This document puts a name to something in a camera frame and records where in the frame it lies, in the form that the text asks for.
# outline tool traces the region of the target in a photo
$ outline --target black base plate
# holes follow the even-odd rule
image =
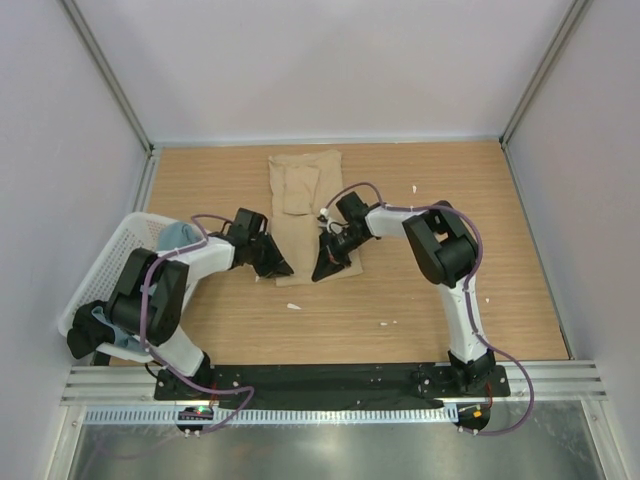
[[[213,386],[213,373],[214,371],[212,369],[211,382],[208,384],[209,387]],[[158,372],[158,380],[156,381],[153,398],[158,401],[210,400],[211,394],[202,393],[199,390],[191,388],[172,373],[162,369]]]
[[[496,366],[487,380],[494,397],[511,394],[506,378],[504,367]],[[413,410],[442,407],[436,399],[487,395],[485,383],[463,391],[450,366],[434,363],[218,365],[214,382],[219,389],[252,385],[247,408],[259,410]],[[220,406],[236,408],[243,397],[222,396]]]

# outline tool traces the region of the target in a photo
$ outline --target plastic basket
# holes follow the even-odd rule
[[[172,218],[151,213],[135,212],[127,215],[102,249],[62,315],[58,318],[60,333],[67,336],[67,332],[73,324],[73,317],[80,306],[95,300],[105,302],[109,300],[131,252],[139,247],[156,250],[158,235],[166,226],[175,221]],[[146,362],[151,359],[148,355],[136,354],[106,343],[100,345],[97,350],[126,360]]]

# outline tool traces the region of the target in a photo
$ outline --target wooden surface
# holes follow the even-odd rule
[[[470,215],[485,243],[477,289],[490,341],[520,359],[567,358],[496,142],[166,149],[148,210],[181,220],[205,212],[233,218],[238,207],[270,215],[269,155],[328,148],[343,153],[345,185],[369,180],[389,203],[446,199]],[[373,202],[366,188],[358,193]],[[361,255],[364,274],[310,286],[256,282],[249,266],[215,274],[201,282],[182,326],[214,363],[445,360],[441,301],[406,240],[369,241]]]

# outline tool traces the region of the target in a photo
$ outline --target gray wall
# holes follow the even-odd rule
[[[594,2],[511,143],[562,321],[576,356],[597,362],[628,460],[640,443],[639,18],[637,0]]]
[[[0,477],[42,478],[72,358],[56,317],[127,213],[142,150],[52,0],[0,2]]]
[[[154,141],[502,133],[570,0],[78,0]]]

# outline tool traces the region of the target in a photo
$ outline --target cloth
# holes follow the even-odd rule
[[[176,222],[162,229],[158,235],[156,250],[173,250],[174,248],[186,247],[200,239],[200,235],[193,230],[191,225],[184,222]]]
[[[104,310],[102,307],[96,307],[93,310],[91,310],[91,315],[93,315],[93,318],[98,320],[100,323],[106,325],[107,327],[113,330],[113,333],[115,334],[115,339],[113,341],[113,344],[116,347],[125,348],[127,350],[131,350],[137,353],[144,353],[144,349],[142,348],[142,346],[140,346],[140,342],[138,342],[138,340],[133,338],[131,335],[129,335],[124,330],[122,330],[120,327],[116,327],[113,323],[107,320],[107,317],[105,316]]]
[[[337,150],[305,155],[276,155],[269,158],[269,180],[273,216],[271,235],[294,274],[276,278],[279,287],[313,283],[311,275],[320,250],[320,209],[343,189],[342,154]],[[335,208],[331,216],[343,220]],[[362,273],[357,251],[350,255],[351,266],[321,281]]]

